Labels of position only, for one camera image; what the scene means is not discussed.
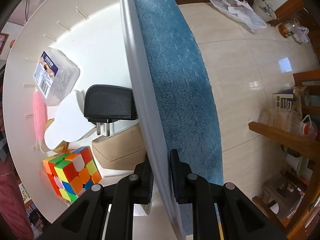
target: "blue microfiber cloth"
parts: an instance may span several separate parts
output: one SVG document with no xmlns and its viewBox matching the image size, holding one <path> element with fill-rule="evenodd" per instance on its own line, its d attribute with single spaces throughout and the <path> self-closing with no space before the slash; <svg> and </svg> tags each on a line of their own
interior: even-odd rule
<svg viewBox="0 0 320 240">
<path fill-rule="evenodd" d="M 168 147 L 209 182 L 223 184 L 221 135 L 195 38 L 174 0 L 134 0 Z M 187 235 L 191 205 L 180 205 Z"/>
</svg>

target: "transparent plastic container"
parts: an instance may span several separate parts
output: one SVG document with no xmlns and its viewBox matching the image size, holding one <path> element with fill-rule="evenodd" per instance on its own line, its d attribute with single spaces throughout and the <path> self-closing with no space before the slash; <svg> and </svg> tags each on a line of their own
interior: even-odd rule
<svg viewBox="0 0 320 240">
<path fill-rule="evenodd" d="M 294 134 L 300 134 L 300 122 L 299 113 L 292 109 L 264 108 L 258 118 L 258 123 Z"/>
<path fill-rule="evenodd" d="M 73 89 L 79 68 L 60 50 L 47 48 L 33 75 L 47 106 L 57 106 Z"/>
<path fill-rule="evenodd" d="M 300 123 L 300 135 L 306 136 L 312 140 L 316 139 L 318 135 L 317 125 L 311 120 L 310 115 L 306 115 L 306 117 Z"/>
</svg>

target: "white plastic bag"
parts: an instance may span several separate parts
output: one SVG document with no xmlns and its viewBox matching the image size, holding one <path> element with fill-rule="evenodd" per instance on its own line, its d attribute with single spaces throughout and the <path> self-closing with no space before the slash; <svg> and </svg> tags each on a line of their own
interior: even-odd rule
<svg viewBox="0 0 320 240">
<path fill-rule="evenodd" d="M 266 28 L 267 25 L 250 7 L 248 3 L 239 0 L 210 0 L 222 13 L 238 22 L 245 23 L 252 30 Z"/>
<path fill-rule="evenodd" d="M 296 25 L 293 29 L 294 37 L 298 42 L 308 42 L 309 29 L 304 26 Z"/>
</svg>

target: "tiled floor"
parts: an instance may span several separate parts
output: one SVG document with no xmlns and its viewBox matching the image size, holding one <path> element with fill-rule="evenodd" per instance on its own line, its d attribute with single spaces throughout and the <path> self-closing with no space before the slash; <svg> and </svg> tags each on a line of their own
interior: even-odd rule
<svg viewBox="0 0 320 240">
<path fill-rule="evenodd" d="M 318 68 L 312 48 L 277 28 L 250 31 L 210 4 L 180 5 L 199 45 L 216 102 L 225 181 L 249 198 L 285 166 L 280 145 L 248 129 L 272 93 L 294 85 L 292 73 Z"/>
</svg>

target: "metal pin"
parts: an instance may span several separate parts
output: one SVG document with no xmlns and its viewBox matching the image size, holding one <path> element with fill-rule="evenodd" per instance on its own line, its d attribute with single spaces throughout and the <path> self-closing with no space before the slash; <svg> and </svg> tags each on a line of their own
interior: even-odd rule
<svg viewBox="0 0 320 240">
<path fill-rule="evenodd" d="M 47 34 L 43 34 L 43 36 L 49 38 L 50 40 L 53 40 L 53 41 L 57 42 L 57 40 L 56 40 L 55 38 L 50 37 L 50 36 L 48 36 Z"/>
<path fill-rule="evenodd" d="M 34 84 L 23 84 L 22 86 L 24 88 L 29 88 L 29 87 L 35 87 L 36 85 L 34 85 Z"/>
<path fill-rule="evenodd" d="M 89 17 L 88 17 L 87 15 L 85 15 L 82 11 L 80 11 L 80 10 L 78 9 L 78 7 L 76 7 L 76 11 L 77 11 L 78 13 L 80 13 L 84 18 L 86 18 L 87 20 L 89 20 Z"/>
<path fill-rule="evenodd" d="M 33 62 L 38 62 L 39 60 L 37 60 L 37 59 L 34 59 L 34 58 L 27 58 L 26 57 L 26 60 L 28 60 L 28 61 L 33 61 Z"/>
<path fill-rule="evenodd" d="M 110 123 L 107 123 L 107 136 L 110 136 Z"/>
<path fill-rule="evenodd" d="M 101 134 L 100 125 L 101 124 L 99 122 L 97 122 L 97 135 Z"/>
<path fill-rule="evenodd" d="M 68 26 L 65 26 L 62 22 L 57 21 L 57 24 L 60 24 L 61 26 L 65 27 L 68 31 L 71 32 L 71 28 L 69 28 Z"/>
</svg>

